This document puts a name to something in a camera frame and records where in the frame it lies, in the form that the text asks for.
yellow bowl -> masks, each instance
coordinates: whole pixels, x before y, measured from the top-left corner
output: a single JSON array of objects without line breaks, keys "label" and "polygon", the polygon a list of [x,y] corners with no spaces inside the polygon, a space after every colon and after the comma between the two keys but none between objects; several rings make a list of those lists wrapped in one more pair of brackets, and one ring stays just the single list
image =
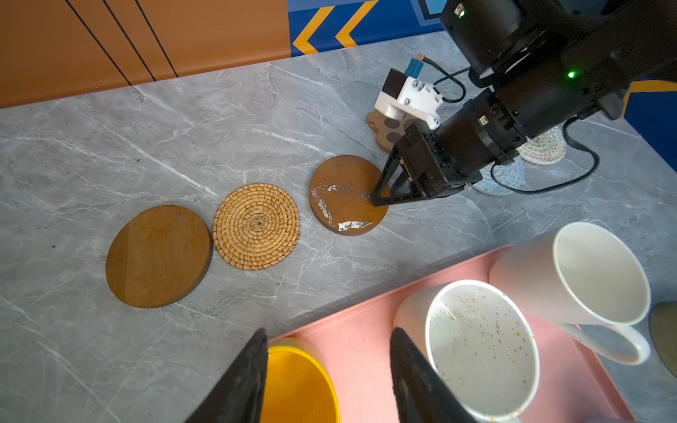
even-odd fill
[{"label": "yellow bowl", "polygon": [[297,340],[268,348],[261,423],[339,423],[339,402],[329,375]]}]

orange wall panel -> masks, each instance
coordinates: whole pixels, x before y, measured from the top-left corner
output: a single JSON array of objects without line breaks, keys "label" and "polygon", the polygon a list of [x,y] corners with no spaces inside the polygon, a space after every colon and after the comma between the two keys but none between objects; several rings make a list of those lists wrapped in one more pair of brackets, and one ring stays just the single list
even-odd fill
[{"label": "orange wall panel", "polygon": [[142,84],[153,81],[150,73],[146,70],[139,56],[134,52],[134,48],[125,38],[125,34],[120,30],[120,27],[102,0],[70,0],[70,3],[78,11],[91,31],[94,32],[94,35],[120,67],[130,83]]},{"label": "orange wall panel", "polygon": [[285,0],[139,0],[179,76],[287,58]]},{"label": "orange wall panel", "polygon": [[175,74],[171,68],[170,61],[165,57],[160,44],[158,44],[153,35],[151,27],[148,26],[146,19],[144,19],[145,11],[140,8],[141,3],[135,0],[106,1],[146,62],[146,65],[148,65],[150,72],[155,76],[155,79],[173,78]]},{"label": "orange wall panel", "polygon": [[0,0],[0,108],[290,55],[285,0]]},{"label": "orange wall panel", "polygon": [[0,1],[0,107],[125,85],[64,0]]}]

gray marble surface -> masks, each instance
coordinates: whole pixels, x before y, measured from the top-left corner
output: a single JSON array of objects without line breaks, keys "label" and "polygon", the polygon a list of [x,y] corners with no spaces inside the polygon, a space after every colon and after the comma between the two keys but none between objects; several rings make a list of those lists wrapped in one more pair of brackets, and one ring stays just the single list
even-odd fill
[{"label": "gray marble surface", "polygon": [[[363,236],[324,229],[307,196],[313,171],[337,154],[385,163],[366,116],[390,67],[419,52],[466,66],[437,33],[0,110],[0,421],[181,422],[255,328],[283,334],[572,221],[615,232],[645,266],[653,301],[677,300],[677,175],[626,122],[599,115],[571,128],[603,158],[579,185],[466,190],[391,207]],[[421,79],[437,77],[427,67]],[[569,151],[556,166],[527,165],[526,179],[542,187],[590,163]],[[298,204],[301,239],[287,259],[246,272],[215,255],[197,289],[161,309],[112,295],[106,253],[129,219],[179,204],[210,224],[254,182]],[[677,416],[677,378],[656,354],[605,365],[641,420]]]}]

round wooden coaster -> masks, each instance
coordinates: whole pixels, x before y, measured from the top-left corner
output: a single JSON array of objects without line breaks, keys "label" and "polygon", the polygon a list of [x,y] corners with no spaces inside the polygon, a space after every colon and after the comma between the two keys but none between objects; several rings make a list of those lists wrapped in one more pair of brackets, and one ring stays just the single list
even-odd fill
[{"label": "round wooden coaster", "polygon": [[310,180],[313,214],[330,231],[362,235],[374,229],[388,207],[374,207],[369,195],[381,170],[357,156],[338,156],[322,163]]},{"label": "round wooden coaster", "polygon": [[677,301],[653,306],[649,314],[649,332],[658,356],[677,377]]},{"label": "round wooden coaster", "polygon": [[266,183],[245,185],[230,194],[216,212],[214,245],[231,266],[261,270],[279,263],[301,234],[296,203]]},{"label": "round wooden coaster", "polygon": [[151,309],[188,295],[207,273],[211,238],[202,219],[179,206],[146,210],[108,250],[106,280],[125,304]]}]

coaster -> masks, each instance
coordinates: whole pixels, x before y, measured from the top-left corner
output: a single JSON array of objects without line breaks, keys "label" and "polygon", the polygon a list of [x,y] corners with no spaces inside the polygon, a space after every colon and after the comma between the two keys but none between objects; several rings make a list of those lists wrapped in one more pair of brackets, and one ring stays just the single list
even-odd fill
[{"label": "coaster", "polygon": [[231,266],[261,270],[279,263],[299,241],[296,203],[266,183],[245,185],[230,194],[214,217],[214,245]]},{"label": "coaster", "polygon": [[211,262],[202,219],[179,206],[146,210],[118,233],[106,258],[106,280],[125,304],[151,309],[190,294]]},{"label": "coaster", "polygon": [[520,156],[534,164],[555,164],[562,160],[567,152],[567,143],[560,127],[553,127],[549,131],[531,138],[517,148]]},{"label": "coaster", "polygon": [[339,235],[362,235],[374,229],[388,207],[374,207],[369,195],[381,170],[357,156],[338,156],[322,163],[310,180],[310,205],[320,223]]},{"label": "coaster", "polygon": [[[488,196],[494,197],[504,197],[510,194],[512,191],[503,188],[501,185],[498,185],[492,179],[492,166],[485,166],[479,172],[482,174],[482,180],[477,182],[471,187],[475,188],[477,191],[482,194],[487,194]],[[524,163],[519,157],[515,158],[515,161],[508,166],[497,166],[494,174],[496,179],[502,183],[509,185],[511,187],[519,188],[520,185],[524,183]]]},{"label": "coaster", "polygon": [[418,118],[405,113],[401,120],[390,119],[378,110],[367,116],[369,127],[376,133],[376,144],[386,153],[390,153],[396,142],[404,135],[404,129]]},{"label": "coaster", "polygon": [[677,378],[677,301],[653,306],[649,314],[649,332],[658,356]]}]

